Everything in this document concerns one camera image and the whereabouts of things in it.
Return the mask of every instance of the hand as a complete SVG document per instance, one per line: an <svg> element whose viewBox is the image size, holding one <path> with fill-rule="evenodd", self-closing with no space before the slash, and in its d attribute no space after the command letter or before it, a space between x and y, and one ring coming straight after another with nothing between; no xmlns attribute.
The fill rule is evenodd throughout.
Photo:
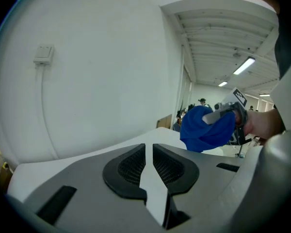
<svg viewBox="0 0 291 233"><path fill-rule="evenodd" d="M236 125L240 124L240 116L235 112ZM247 111L248 120L243 127L244 135L249 133L263 139L269 139L273 135L281 133L282 121L277 109L268 112Z"/></svg>

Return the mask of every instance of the ceiling beam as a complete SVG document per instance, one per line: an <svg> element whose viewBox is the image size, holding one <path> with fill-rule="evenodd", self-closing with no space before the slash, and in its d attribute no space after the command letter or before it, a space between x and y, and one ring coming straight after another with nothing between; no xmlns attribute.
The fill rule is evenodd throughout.
<svg viewBox="0 0 291 233"><path fill-rule="evenodd" d="M187 69L191 81L194 83L196 81L196 71L189 40L187 38L187 35L184 31L182 24L180 23L179 17L177 15L170 15L169 18L172 24L174 25L176 32L180 35L180 40L184 47L185 52L184 54L185 68Z"/></svg>
<svg viewBox="0 0 291 233"><path fill-rule="evenodd" d="M209 63L221 63L221 64L226 64L226 65L229 65L229 66L232 66L232 65L235 65L236 63L233 62L232 60L230 59L219 59L219 58L208 58L208 57L196 57L196 56L193 56L193 59L196 63L200 63L200 62L209 62Z"/></svg>
<svg viewBox="0 0 291 233"><path fill-rule="evenodd" d="M222 18L222 17L208 17L208 18L191 18L191 19L183 19L180 21L182 24L193 24L195 25L214 25L214 26L218 26L218 24L222 24L222 25L233 25L237 28L245 28L246 31L248 32L252 32L252 33L264 33L264 34L268 34L269 30L268 29L264 29L261 28L255 24L252 24L250 22L247 21L242 21L242 20L236 20L234 18Z"/></svg>
<svg viewBox="0 0 291 233"><path fill-rule="evenodd" d="M235 33L235 34L244 34L247 36L250 36L252 38L258 39L260 41L263 41L265 37L261 34L256 34L252 32L248 32L245 30L241 29L234 29L234 28L229 28L229 27L218 27L218 26L207 26L207 27L186 27L184 28L185 32L187 35L196 35L199 34L203 30L203 32L206 32L207 30L212 30L212 31L223 31L223 32L229 32L229 33Z"/></svg>
<svg viewBox="0 0 291 233"><path fill-rule="evenodd" d="M259 93L257 91L252 91L251 93L246 93L245 96L253 97L253 98L258 99L258 100L261 99L261 100L269 102L271 104L274 103L273 100L271 99L271 97L263 97L263 99L262 99L262 97L259 96Z"/></svg>
<svg viewBox="0 0 291 233"><path fill-rule="evenodd" d="M218 85L222 83L221 80L215 80L215 81L202 81L202 80L197 80L196 81L196 84L204 84L204 85L211 85L211 86L216 86L218 87ZM223 87L221 87L222 89L234 89L235 86L233 85L230 85L230 84L226 84L224 85ZM244 92L244 90L240 87L238 87L238 89L241 91L241 92Z"/></svg>
<svg viewBox="0 0 291 233"><path fill-rule="evenodd" d="M275 85L278 82L279 82L278 79L267 81L267 82L264 82L264 83L261 83L261 84L257 84L257 85L253 85L253 86L247 87L245 89L245 91L263 90L263 89L267 89L267 88L273 88L273 87L275 87Z"/></svg>
<svg viewBox="0 0 291 233"><path fill-rule="evenodd" d="M200 54L200 53L198 53L198 52L196 52L194 50L192 50L192 54L193 54L193 56L200 57L200 58L202 58L202 57L210 57L210 58L213 58L213 59L221 59L221 58L223 58L223 59L229 59L229 60L237 60L235 57L233 57L233 55L227 56L227 55L219 55L219 54L211 54L211 53L202 53L202 54Z"/></svg>
<svg viewBox="0 0 291 233"><path fill-rule="evenodd" d="M215 33L207 33L207 34L188 34L188 39L190 42L199 41L199 40L207 40L211 42L225 42L229 41L230 46L240 46L243 48L250 47L251 49L256 49L256 45L259 45L262 40L258 40L252 37L248 37L246 35L237 36L237 35L218 35Z"/></svg>
<svg viewBox="0 0 291 233"><path fill-rule="evenodd" d="M226 44L220 44L220 43L214 43L214 42L208 42L208 41L191 41L190 42L190 45L191 46L199 46L200 43L202 44L208 44L208 45L213 45L213 46L217 46L221 49L235 49L234 46L232 46L231 44L230 45L226 45ZM244 53L244 54L248 54L248 56L252 56L254 58L258 58L258 59L261 59L269 64L273 64L273 65L277 65L276 61L268 58L268 57L261 57L260 55L257 55L255 53L253 53L252 51L249 51L249 50L246 50L246 49L241 49L241 48L237 48L237 51L240 52L240 53Z"/></svg>
<svg viewBox="0 0 291 233"><path fill-rule="evenodd" d="M278 35L278 27L274 27L259 48L255 51L255 54L261 57L268 54L274 48Z"/></svg>

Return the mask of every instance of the black vent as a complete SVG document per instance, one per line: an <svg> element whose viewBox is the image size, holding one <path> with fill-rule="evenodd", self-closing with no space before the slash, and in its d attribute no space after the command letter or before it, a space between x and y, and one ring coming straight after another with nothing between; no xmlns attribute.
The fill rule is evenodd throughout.
<svg viewBox="0 0 291 233"><path fill-rule="evenodd" d="M197 181L199 169L193 161L167 148L153 144L153 165L171 196L186 193Z"/></svg>
<svg viewBox="0 0 291 233"><path fill-rule="evenodd" d="M184 165L162 151L153 151L153 165L166 186L184 174Z"/></svg>
<svg viewBox="0 0 291 233"><path fill-rule="evenodd" d="M124 180L139 186L140 177L146 166L146 152L141 149L120 162L118 173Z"/></svg>
<svg viewBox="0 0 291 233"><path fill-rule="evenodd" d="M130 151L106 164L102 177L107 186L118 196L146 202L146 191L139 187L141 173L145 166L146 145L132 146Z"/></svg>

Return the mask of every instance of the black mesh grille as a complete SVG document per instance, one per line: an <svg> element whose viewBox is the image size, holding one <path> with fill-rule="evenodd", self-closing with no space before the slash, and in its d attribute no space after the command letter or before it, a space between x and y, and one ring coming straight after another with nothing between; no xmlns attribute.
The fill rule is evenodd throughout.
<svg viewBox="0 0 291 233"><path fill-rule="evenodd" d="M120 162L118 173L124 180L139 186L140 176L146 165L146 150L140 149Z"/></svg>
<svg viewBox="0 0 291 233"><path fill-rule="evenodd" d="M164 184L175 182L184 174L184 165L159 150L153 150L153 165Z"/></svg>

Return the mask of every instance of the white table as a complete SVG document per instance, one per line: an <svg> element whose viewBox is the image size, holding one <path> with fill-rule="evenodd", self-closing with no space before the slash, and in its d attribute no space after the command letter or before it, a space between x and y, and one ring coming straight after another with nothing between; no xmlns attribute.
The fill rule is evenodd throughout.
<svg viewBox="0 0 291 233"><path fill-rule="evenodd" d="M145 143L146 166L141 174L140 187L147 191L147 209L157 220L157 222L162 224L165 213L167 188L153 166L152 145L154 143L161 143L186 149L185 144L181 142L179 138L179 132L166 128L158 128L131 140L92 153L62 160L20 164L12 176L7 193L19 201L24 202L31 192L38 186L65 169L73 162L90 156L103 154L115 149ZM223 156L223 151L220 148L204 151L204 153Z"/></svg>

